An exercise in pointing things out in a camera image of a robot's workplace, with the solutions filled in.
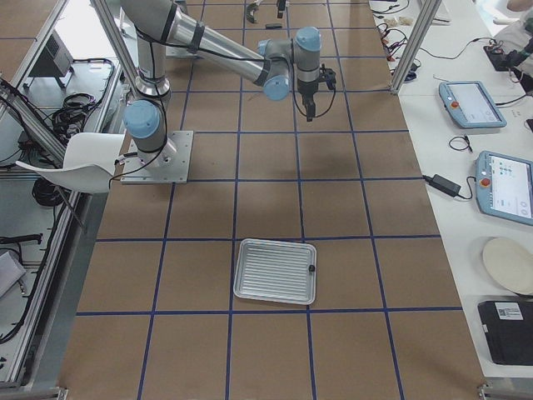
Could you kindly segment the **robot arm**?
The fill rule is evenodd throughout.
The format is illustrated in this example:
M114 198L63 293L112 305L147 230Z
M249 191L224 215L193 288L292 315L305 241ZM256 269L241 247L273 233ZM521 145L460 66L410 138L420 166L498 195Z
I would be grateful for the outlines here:
M122 1L137 35L138 68L134 88L139 99L126 109L124 123L137 147L134 170L164 182L177 162L179 148L168 131L165 98L170 94L166 49L180 48L238 74L280 101L300 94L301 114L316 118L314 96L324 82L321 34L302 27L295 37L262 41L257 51L231 40L189 16L178 1Z

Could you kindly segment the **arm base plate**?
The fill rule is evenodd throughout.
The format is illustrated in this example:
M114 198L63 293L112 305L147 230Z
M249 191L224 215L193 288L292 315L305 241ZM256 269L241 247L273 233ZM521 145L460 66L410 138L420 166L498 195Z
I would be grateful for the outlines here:
M137 153L125 160L120 181L123 184L186 183L188 179L193 143L193 131L172 131L167 134L167 144L156 155L138 152L131 140L128 151Z

